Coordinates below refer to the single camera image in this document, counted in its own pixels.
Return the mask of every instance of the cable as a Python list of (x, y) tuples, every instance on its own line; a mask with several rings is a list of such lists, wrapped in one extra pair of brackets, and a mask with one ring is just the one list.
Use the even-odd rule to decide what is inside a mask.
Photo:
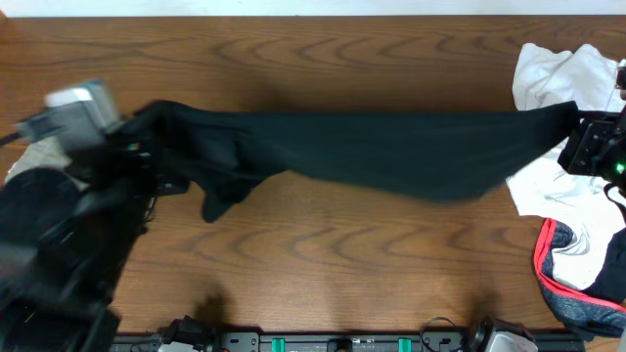
[(22, 133), (14, 132), (14, 133), (12, 133), (10, 135), (6, 135), (6, 136), (0, 138), (0, 148), (8, 145), (11, 142), (17, 141), (21, 137), (22, 137)]
[(430, 343), (429, 342), (424, 343), (424, 331), (426, 330), (426, 328), (428, 328), (428, 326), (430, 324), (432, 324), (434, 322), (437, 322), (437, 321), (446, 321), (446, 322), (452, 324), (452, 327), (454, 327), (454, 330), (456, 330), (461, 335), (461, 342), (460, 342), (461, 346), (459, 346), (459, 348), (456, 348), (456, 349), (451, 349), (450, 352), (458, 352), (458, 351), (463, 350), (463, 345), (464, 345), (464, 340), (465, 340), (465, 337), (463, 336), (463, 332), (459, 328), (457, 328), (457, 326), (454, 323), (452, 323), (452, 321), (450, 319), (448, 319), (446, 317), (435, 317), (435, 318), (430, 319), (422, 327), (422, 330), (420, 330), (420, 344), (422, 345), (422, 351), (424, 351), (424, 348), (425, 348), (425, 349), (427, 349), (430, 352), (439, 352), (439, 351), (435, 351), (432, 348), (430, 348), (430, 346), (429, 346)]

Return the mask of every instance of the red trim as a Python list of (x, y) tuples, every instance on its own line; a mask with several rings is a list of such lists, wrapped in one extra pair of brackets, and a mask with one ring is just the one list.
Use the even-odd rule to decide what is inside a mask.
[(533, 257), (533, 262), (535, 264), (535, 274), (537, 275), (537, 279), (539, 279), (539, 282), (541, 283), (541, 285), (545, 286), (547, 289), (549, 289), (553, 293), (556, 293), (558, 295), (561, 295), (567, 298), (578, 299), (587, 303), (601, 305), (604, 307), (608, 307), (608, 308), (626, 313), (626, 308), (622, 307), (621, 305), (617, 303), (609, 302), (609, 301), (599, 299), (599, 298), (594, 298), (581, 291), (577, 291), (573, 288), (559, 284), (541, 272), (541, 267), (544, 265), (546, 256), (548, 256), (548, 253), (550, 252), (550, 246), (552, 244), (552, 239), (555, 236), (556, 230), (557, 230), (557, 221), (553, 219), (546, 219), (546, 222), (544, 222), (544, 226), (541, 228), (541, 233), (539, 234), (537, 245), (535, 246), (535, 254)]

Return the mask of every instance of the green clip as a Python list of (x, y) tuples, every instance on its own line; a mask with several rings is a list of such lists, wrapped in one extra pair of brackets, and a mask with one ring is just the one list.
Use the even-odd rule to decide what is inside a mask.
[(285, 340), (283, 338), (272, 339), (272, 352), (285, 352)]
[(398, 352), (411, 352), (411, 339), (399, 338), (398, 339)]

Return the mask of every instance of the white wall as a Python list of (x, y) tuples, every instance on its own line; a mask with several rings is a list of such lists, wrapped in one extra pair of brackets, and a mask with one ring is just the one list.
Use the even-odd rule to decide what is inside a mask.
[(8, 17), (625, 15), (626, 0), (0, 0)]

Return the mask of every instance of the wooden table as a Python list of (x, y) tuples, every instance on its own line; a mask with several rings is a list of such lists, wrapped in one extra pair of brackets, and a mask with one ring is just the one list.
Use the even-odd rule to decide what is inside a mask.
[[(625, 28), (623, 17), (9, 20), (0, 133), (44, 94), (92, 77), (125, 112), (153, 99), (211, 110), (514, 110), (522, 44), (591, 43), (618, 59)], [(1, 150), (0, 172), (23, 149)], [(116, 292), (121, 330), (185, 314), (264, 330), (416, 330), (483, 313), (560, 327), (531, 267), (542, 220), (518, 217), (506, 187), (442, 206), (285, 173), (215, 224), (202, 222), (201, 199), (194, 187), (159, 201)]]

